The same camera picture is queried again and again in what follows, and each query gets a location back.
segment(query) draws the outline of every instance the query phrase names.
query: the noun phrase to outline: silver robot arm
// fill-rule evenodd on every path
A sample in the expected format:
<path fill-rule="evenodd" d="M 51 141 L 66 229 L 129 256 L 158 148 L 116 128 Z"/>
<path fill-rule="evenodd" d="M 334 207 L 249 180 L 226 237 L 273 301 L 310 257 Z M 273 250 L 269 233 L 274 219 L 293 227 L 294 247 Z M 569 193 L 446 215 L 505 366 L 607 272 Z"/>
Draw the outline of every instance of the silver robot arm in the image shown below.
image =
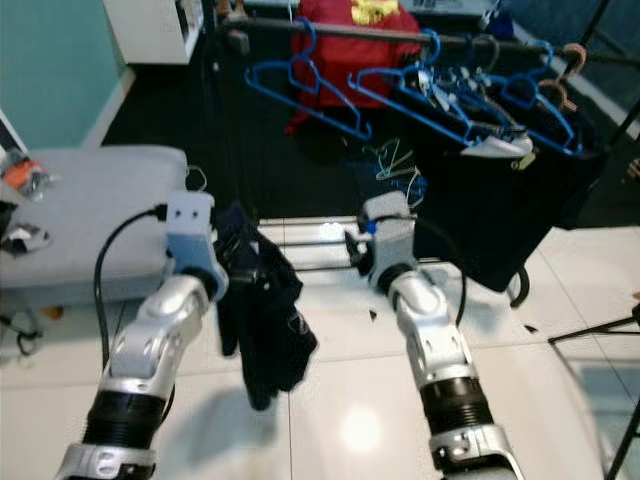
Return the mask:
<path fill-rule="evenodd" d="M 177 192 L 167 206 L 167 238 L 179 274 L 140 306 L 116 337 L 87 415 L 82 442 L 68 447 L 55 480 L 146 480 L 155 470 L 153 437 L 178 366 L 228 277 L 212 248 L 205 193 Z"/>
<path fill-rule="evenodd" d="M 370 267 L 359 270 L 388 295 L 396 311 L 431 430 L 434 465 L 450 480 L 524 480 L 504 430 L 493 422 L 469 348 L 443 293 L 416 268 L 413 222 L 389 219 L 409 215 L 399 192 L 367 201 L 365 223 L 388 220 L 375 225 L 368 252 L 356 262 Z"/>
<path fill-rule="evenodd" d="M 55 480 L 148 479 L 151 441 L 210 299 L 202 281 L 174 275 L 117 336 L 81 443 L 69 446 Z"/>

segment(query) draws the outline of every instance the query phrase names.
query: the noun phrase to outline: blue plastic hanger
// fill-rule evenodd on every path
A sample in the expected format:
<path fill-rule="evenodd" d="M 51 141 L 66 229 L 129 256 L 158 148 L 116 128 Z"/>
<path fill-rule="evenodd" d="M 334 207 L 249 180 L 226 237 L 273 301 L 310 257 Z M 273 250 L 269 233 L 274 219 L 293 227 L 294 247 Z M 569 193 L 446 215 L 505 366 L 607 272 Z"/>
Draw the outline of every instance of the blue plastic hanger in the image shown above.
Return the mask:
<path fill-rule="evenodd" d="M 303 17 L 299 18 L 298 20 L 304 24 L 307 33 L 311 35 L 311 44 L 307 48 L 305 48 L 302 52 L 292 56 L 286 62 L 280 61 L 280 60 L 271 60 L 267 62 L 260 62 L 254 65 L 253 67 L 247 68 L 244 74 L 245 81 L 249 86 L 251 86 L 252 88 L 255 88 L 259 92 L 262 92 L 265 95 L 275 98 L 276 100 L 280 100 L 281 102 L 286 103 L 287 105 L 290 105 L 295 108 L 299 108 L 300 110 L 307 112 L 309 115 L 319 120 L 322 120 L 323 122 L 328 123 L 329 125 L 339 128 L 343 132 L 353 135 L 362 141 L 371 140 L 371 137 L 372 137 L 371 125 L 369 125 L 368 122 L 362 121 L 362 115 L 360 113 L 360 110 L 353 104 L 353 102 L 351 102 L 344 95 L 344 93 L 338 90 L 338 88 L 335 85 L 329 83 L 324 78 L 322 78 L 322 76 L 318 72 L 317 67 L 313 63 L 313 60 L 311 60 L 310 58 L 311 53 L 316 48 L 316 32 L 314 28 L 311 26 L 311 23 L 309 23 L 309 20 Z M 305 63 L 309 67 L 309 69 L 313 72 L 313 76 L 315 78 L 315 82 L 313 85 L 306 85 L 296 79 L 295 73 L 293 70 L 294 64 L 296 62 Z M 339 122 L 331 117 L 326 116 L 323 112 L 313 110 L 312 108 L 302 105 L 299 102 L 291 100 L 289 97 L 281 93 L 275 92 L 265 87 L 260 83 L 260 80 L 259 80 L 259 73 L 264 70 L 286 70 L 287 75 L 289 77 L 289 82 L 291 82 L 292 85 L 299 88 L 300 90 L 303 90 L 305 92 L 308 92 L 314 95 L 317 95 L 320 92 L 321 88 L 326 88 L 330 90 L 333 94 L 336 95 L 336 97 L 338 97 L 345 104 L 346 107 L 349 108 L 349 110 L 353 112 L 353 114 L 356 117 L 355 126 L 350 126 L 342 122 Z"/>
<path fill-rule="evenodd" d="M 482 139 L 480 137 L 473 137 L 472 136 L 472 130 L 473 130 L 473 123 L 471 122 L 471 120 L 469 119 L 469 117 L 466 115 L 466 113 L 464 112 L 464 110 L 462 110 L 462 108 L 456 104 L 456 102 L 447 102 L 447 98 L 448 98 L 448 94 L 440 89 L 435 82 L 433 82 L 433 76 L 431 73 L 427 73 L 427 66 L 434 63 L 435 60 L 438 58 L 438 56 L 440 55 L 440 50 L 442 48 L 442 42 L 440 41 L 440 37 L 438 36 L 438 34 L 436 32 L 434 32 L 433 30 L 430 29 L 424 29 L 422 30 L 422 33 L 427 34 L 431 37 L 431 45 L 433 47 L 433 53 L 431 54 L 431 56 L 429 56 L 426 59 L 421 60 L 420 62 L 418 62 L 417 64 L 414 65 L 409 65 L 405 68 L 402 69 L 397 69 L 397 68 L 366 68 L 363 70 L 360 70 L 357 74 L 356 74 L 356 79 L 354 81 L 353 79 L 353 75 L 349 74 L 349 77 L 347 79 L 347 83 L 349 84 L 349 87 L 351 87 L 352 89 L 356 90 L 357 92 L 360 92 L 364 95 L 367 95 L 368 97 L 373 98 L 374 100 L 377 100 L 378 102 L 387 105 L 388 107 L 394 108 L 395 110 L 398 110 L 402 113 L 404 113 L 405 115 L 408 115 L 409 117 L 418 120 L 419 122 L 424 123 L 425 125 L 428 125 L 429 127 L 433 128 L 434 130 L 436 130 L 437 132 L 467 146 L 467 147 L 472 147 L 474 145 L 477 145 L 478 143 L 480 143 L 482 141 Z M 412 89 L 412 88 L 408 88 L 405 85 L 405 78 L 408 74 L 410 73 L 420 73 L 420 72 L 424 72 L 427 73 L 429 75 L 429 84 L 427 87 L 427 95 L 423 95 L 420 92 Z M 380 95 L 376 92 L 374 92 L 373 90 L 370 90 L 364 86 L 362 86 L 362 79 L 366 76 L 369 75 L 382 75 L 385 76 L 389 79 L 396 79 L 396 83 L 395 83 L 395 88 L 397 88 L 399 91 L 401 91 L 402 93 L 410 96 L 411 98 L 425 104 L 425 105 L 430 105 L 429 103 L 429 99 L 432 97 L 437 97 L 439 99 L 439 101 L 445 101 L 447 102 L 447 105 L 450 109 L 450 111 L 445 112 L 443 110 L 443 113 L 449 115 L 451 118 L 457 120 L 458 122 L 460 122 L 464 128 L 465 128 L 465 133 L 463 135 L 460 135 L 459 133 L 456 132 L 452 132 L 451 130 L 447 129 L 446 127 L 444 127 L 443 125 L 435 122 L 434 120 L 431 120 L 428 117 L 425 117 L 424 115 L 421 115 L 419 113 L 414 112 L 413 110 L 408 109 L 407 107 L 405 107 L 404 105 L 396 102 L 395 100 L 392 100 L 390 98 L 387 98 L 383 95 Z"/>
<path fill-rule="evenodd" d="M 562 113 L 558 111 L 558 109 L 544 96 L 540 93 L 540 89 L 538 87 L 538 83 L 535 79 L 537 75 L 544 74 L 549 67 L 551 66 L 551 62 L 553 61 L 553 47 L 545 41 L 537 41 L 534 45 L 544 47 L 547 50 L 547 63 L 540 68 L 534 68 L 526 73 L 517 73 L 512 75 L 511 77 L 505 78 L 498 75 L 479 75 L 480 79 L 486 79 L 491 83 L 499 85 L 502 87 L 500 90 L 500 96 L 507 100 L 508 102 L 513 103 L 514 105 L 523 108 L 525 110 L 532 110 L 536 107 L 536 105 L 543 105 L 551 115 L 553 115 L 556 120 L 560 123 L 562 128 L 567 132 L 567 139 L 559 144 L 550 138 L 538 133 L 534 130 L 531 130 L 527 127 L 527 131 L 531 137 L 533 137 L 538 142 L 556 150 L 565 155 L 575 156 L 582 153 L 582 144 L 578 144 L 577 146 L 570 148 L 571 143 L 575 139 L 575 133 L 569 122 L 564 118 Z M 529 86 L 531 89 L 531 97 L 528 99 L 523 99 L 521 97 L 516 96 L 513 93 L 513 89 L 516 83 L 524 83 Z"/>
<path fill-rule="evenodd" d="M 479 65 L 474 66 L 474 62 L 476 60 L 476 48 L 473 44 L 473 37 L 466 33 L 463 34 L 463 38 L 467 44 L 465 60 L 462 64 L 449 67 L 445 71 L 435 72 L 435 82 L 443 90 L 454 93 L 458 99 L 463 100 L 466 104 L 473 105 L 475 108 L 491 114 L 503 127 L 514 126 L 515 122 L 507 118 L 503 111 L 498 110 L 494 105 L 488 102 L 486 95 L 483 95 L 482 91 L 478 89 L 478 82 L 473 77 L 476 74 L 481 73 L 482 69 Z M 500 45 L 495 41 L 495 39 L 493 43 L 496 50 L 494 52 L 494 57 L 488 65 L 488 70 L 491 70 L 495 65 L 500 53 Z"/>

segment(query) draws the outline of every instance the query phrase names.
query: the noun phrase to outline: teal wall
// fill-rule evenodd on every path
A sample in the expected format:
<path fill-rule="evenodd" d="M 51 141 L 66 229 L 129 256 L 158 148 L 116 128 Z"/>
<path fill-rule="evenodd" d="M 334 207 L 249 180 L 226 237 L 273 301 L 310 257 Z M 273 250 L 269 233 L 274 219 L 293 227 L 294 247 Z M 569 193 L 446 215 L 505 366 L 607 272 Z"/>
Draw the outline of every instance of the teal wall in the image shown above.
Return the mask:
<path fill-rule="evenodd" d="M 124 68 L 102 0 L 0 0 L 0 108 L 28 148 L 80 145 Z"/>

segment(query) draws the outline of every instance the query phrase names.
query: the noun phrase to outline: gray cushioned table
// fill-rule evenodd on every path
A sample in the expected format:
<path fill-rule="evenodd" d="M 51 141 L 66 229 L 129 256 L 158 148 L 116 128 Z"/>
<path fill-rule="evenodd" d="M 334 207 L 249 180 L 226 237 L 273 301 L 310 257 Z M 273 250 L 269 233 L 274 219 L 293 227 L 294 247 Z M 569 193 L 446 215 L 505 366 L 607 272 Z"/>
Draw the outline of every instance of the gray cushioned table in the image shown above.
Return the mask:
<path fill-rule="evenodd" d="M 166 203 L 185 189 L 185 154 L 156 146 L 30 152 L 61 176 L 38 202 L 6 185 L 3 200 L 19 203 L 12 224 L 28 222 L 47 230 L 48 247 L 13 258 L 0 252 L 0 312 L 93 301 L 93 269 L 108 235 L 131 215 Z M 145 218 L 113 243 L 103 268 L 106 300 L 140 298 L 170 272 L 164 224 Z"/>

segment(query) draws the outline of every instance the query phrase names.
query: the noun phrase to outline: black cloth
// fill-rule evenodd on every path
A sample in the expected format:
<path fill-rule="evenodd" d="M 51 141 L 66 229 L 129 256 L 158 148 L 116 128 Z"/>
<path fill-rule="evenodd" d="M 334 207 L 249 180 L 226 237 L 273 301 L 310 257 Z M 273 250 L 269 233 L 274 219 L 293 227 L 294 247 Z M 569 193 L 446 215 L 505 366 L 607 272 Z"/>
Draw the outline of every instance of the black cloth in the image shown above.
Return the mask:
<path fill-rule="evenodd" d="M 11 213 L 18 208 L 17 205 L 0 200 L 0 238 L 4 235 L 9 222 L 11 222 Z"/>
<path fill-rule="evenodd" d="M 543 110 L 500 105 L 525 126 L 557 141 L 565 138 L 555 118 Z M 552 226 L 575 226 L 602 173 L 608 151 L 589 120 L 581 113 L 565 118 L 576 132 L 575 141 L 582 142 L 583 153 L 572 157 L 536 145 L 535 160 L 519 170 L 511 159 L 460 155 L 461 145 L 404 116 L 416 165 L 428 182 L 418 215 L 453 236 L 469 277 L 492 290 L 507 288 Z M 447 245 L 422 229 L 416 230 L 414 254 L 455 263 Z"/>
<path fill-rule="evenodd" d="M 278 247 L 238 204 L 218 217 L 217 228 L 216 252 L 231 277 L 218 303 L 223 354 L 239 346 L 251 406 L 264 410 L 278 391 L 302 381 L 318 342 L 295 307 L 303 284 Z"/>

